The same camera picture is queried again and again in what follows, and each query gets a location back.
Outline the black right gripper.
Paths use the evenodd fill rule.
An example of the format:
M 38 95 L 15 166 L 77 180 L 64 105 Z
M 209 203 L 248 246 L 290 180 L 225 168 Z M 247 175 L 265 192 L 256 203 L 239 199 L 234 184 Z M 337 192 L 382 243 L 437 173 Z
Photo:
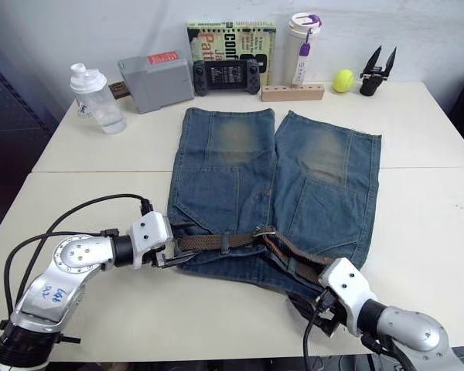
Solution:
M 332 289 L 326 288 L 316 299 L 312 323 L 329 338 L 346 325 L 346 310 Z

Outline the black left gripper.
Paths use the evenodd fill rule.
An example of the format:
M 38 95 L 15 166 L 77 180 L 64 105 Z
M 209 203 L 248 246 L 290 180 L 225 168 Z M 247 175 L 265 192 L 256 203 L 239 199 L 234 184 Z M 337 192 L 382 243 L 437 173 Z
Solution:
M 173 257 L 167 258 L 165 255 L 166 245 L 162 244 L 152 248 L 149 252 L 149 260 L 153 267 L 165 269 L 183 264 L 196 256 L 196 251 L 174 250 Z

